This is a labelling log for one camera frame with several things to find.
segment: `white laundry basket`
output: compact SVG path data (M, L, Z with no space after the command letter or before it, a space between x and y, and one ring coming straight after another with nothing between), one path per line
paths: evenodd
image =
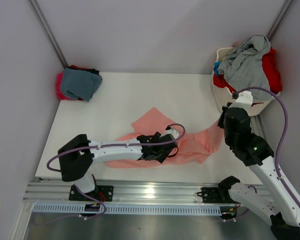
M218 49L216 51L216 62L221 62L227 54L229 54L232 51L232 47L224 47ZM214 97L216 100L216 104L218 105L220 113L222 113L222 107L226 106L227 103L233 103L235 99L232 99L232 93L227 87L217 87L214 85L214 74L215 72L212 70L212 75L211 75L211 80L212 80L212 89L214 93ZM261 102L254 102L253 106L248 111L249 116L256 116L259 113L262 112L263 109L273 100L275 99L274 97L271 97L270 100L268 101L261 101Z

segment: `gray wall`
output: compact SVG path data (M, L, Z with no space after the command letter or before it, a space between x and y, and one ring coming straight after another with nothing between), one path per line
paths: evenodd
M284 101L288 114L288 131L283 143L280 164L285 174L300 193L300 0L271 41L277 50L277 65L281 72ZM281 107L272 102L262 113L268 139L276 149L284 119Z
M267 34L285 0L38 0L68 64L210 74L218 48Z
M26 0L0 0L0 240L9 239L59 101L62 70Z

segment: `blue cloth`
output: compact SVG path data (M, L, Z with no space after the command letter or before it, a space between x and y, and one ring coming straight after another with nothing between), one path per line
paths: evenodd
M219 77L218 67L219 67L220 63L221 63L220 61L215 62L214 63L214 68L213 68L213 71L214 71L215 75L217 75L218 77Z
M84 70L66 68L63 72L60 91L66 97L89 102L102 83L102 77Z

